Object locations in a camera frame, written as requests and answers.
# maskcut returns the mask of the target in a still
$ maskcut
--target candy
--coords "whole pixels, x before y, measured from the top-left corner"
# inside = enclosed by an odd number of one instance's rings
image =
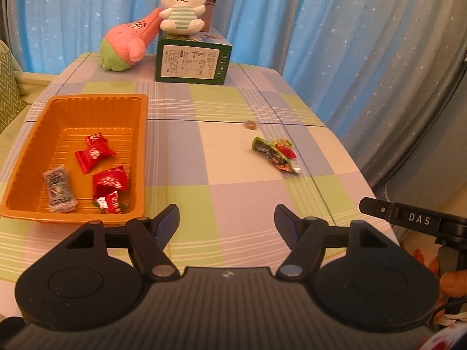
[[[103,213],[121,213],[117,191],[110,192],[105,196],[97,198],[96,203]]]
[[[249,130],[256,130],[256,122],[255,121],[247,121],[245,122],[245,127]]]
[[[283,147],[283,146],[280,146],[280,145],[276,145],[276,148],[277,150],[279,150],[282,154],[284,154],[284,156],[288,159],[295,159],[297,156],[295,155],[295,153],[293,152],[292,149],[288,148],[288,147]]]
[[[284,154],[288,159],[295,159],[297,157],[292,150],[293,143],[288,139],[274,139],[273,143],[277,150]]]
[[[43,173],[48,194],[48,210],[64,213],[74,210],[78,202],[69,187],[68,172],[61,165]]]
[[[123,166],[110,168],[93,175],[94,200],[105,196],[111,191],[125,191],[127,188],[127,175]]]
[[[104,139],[107,142],[107,140],[104,138],[101,132],[87,136],[85,138],[85,141],[86,141],[86,144],[90,146],[100,138]]]
[[[88,174],[102,158],[117,154],[109,148],[105,138],[99,138],[85,150],[75,152],[75,155],[81,171]]]
[[[287,159],[284,154],[282,154],[277,148],[264,139],[257,136],[255,139],[253,139],[251,147],[257,151],[265,153],[268,160],[279,170],[293,172],[295,174],[300,173],[300,170],[296,170],[290,160]]]

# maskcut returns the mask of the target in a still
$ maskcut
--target table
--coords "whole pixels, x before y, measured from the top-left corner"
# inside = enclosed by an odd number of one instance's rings
[[[331,225],[364,219],[396,242],[388,223],[360,214],[360,199],[374,197],[370,187],[339,140],[276,71],[231,63],[224,86],[155,83],[154,55],[121,73],[104,71],[98,61],[95,52],[78,57],[31,106],[0,171],[0,195],[50,97],[143,93],[149,96],[147,215],[179,206],[180,227],[165,251],[180,270],[268,265],[275,271],[289,253],[274,227],[277,204]],[[246,129],[246,120],[258,129]],[[301,174],[273,167],[251,149],[254,137],[291,139]],[[18,314],[14,282],[76,228],[0,217],[0,314]],[[343,251],[329,250],[325,260]],[[128,261],[123,250],[109,253]]]

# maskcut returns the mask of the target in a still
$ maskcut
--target red object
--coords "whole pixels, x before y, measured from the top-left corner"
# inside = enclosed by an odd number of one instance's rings
[[[127,188],[127,174],[123,166],[110,168],[93,175],[94,200],[106,196],[112,191],[125,191]]]
[[[447,350],[449,349],[450,346],[446,341],[441,341],[441,342],[438,342],[435,347],[433,348],[433,350]]]
[[[96,142],[99,138],[102,138],[104,139],[106,142],[107,140],[104,138],[104,136],[102,135],[101,132],[97,133],[97,134],[93,134],[93,135],[89,135],[85,138],[85,141],[86,141],[86,144],[88,146],[92,145],[94,142]]]
[[[288,159],[295,159],[297,156],[292,149],[280,145],[276,145],[277,150],[279,150],[284,156]]]
[[[84,174],[88,174],[102,158],[117,155],[117,153],[109,148],[106,139],[99,138],[85,150],[76,151],[75,155],[81,171]]]
[[[103,197],[97,198],[96,202],[104,213],[121,213],[117,191],[113,191]]]
[[[422,252],[420,251],[420,249],[416,249],[414,251],[413,257],[416,260],[418,260],[422,265],[425,265],[425,258],[423,256]]]

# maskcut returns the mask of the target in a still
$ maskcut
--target human hand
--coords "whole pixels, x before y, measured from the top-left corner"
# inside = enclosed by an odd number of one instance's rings
[[[446,272],[440,277],[440,261],[435,257],[428,266],[428,269],[435,274],[440,282],[440,297],[436,308],[445,303],[446,296],[462,297],[467,295],[467,270]],[[438,321],[444,315],[444,310],[436,313],[434,321]]]

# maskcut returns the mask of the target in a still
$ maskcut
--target white bunny plush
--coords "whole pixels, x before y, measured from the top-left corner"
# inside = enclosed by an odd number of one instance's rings
[[[164,20],[161,29],[170,34],[189,35],[199,32],[205,22],[198,18],[205,11],[206,0],[161,0],[166,8],[159,16]]]

